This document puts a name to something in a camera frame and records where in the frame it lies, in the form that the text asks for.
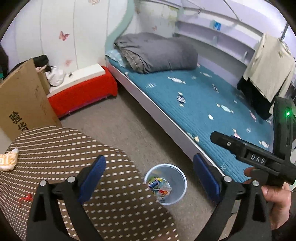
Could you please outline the person's right hand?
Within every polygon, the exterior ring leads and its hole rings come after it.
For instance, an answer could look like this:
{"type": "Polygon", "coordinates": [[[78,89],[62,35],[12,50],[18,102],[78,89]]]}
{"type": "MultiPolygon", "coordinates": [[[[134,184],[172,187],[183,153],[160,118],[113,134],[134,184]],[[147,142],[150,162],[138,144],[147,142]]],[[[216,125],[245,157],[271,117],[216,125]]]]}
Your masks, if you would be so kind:
{"type": "Polygon", "coordinates": [[[271,229],[276,230],[283,226],[290,217],[290,207],[292,204],[290,186],[285,182],[281,188],[264,185],[261,187],[261,190],[266,201],[273,203],[269,219],[271,229]]]}

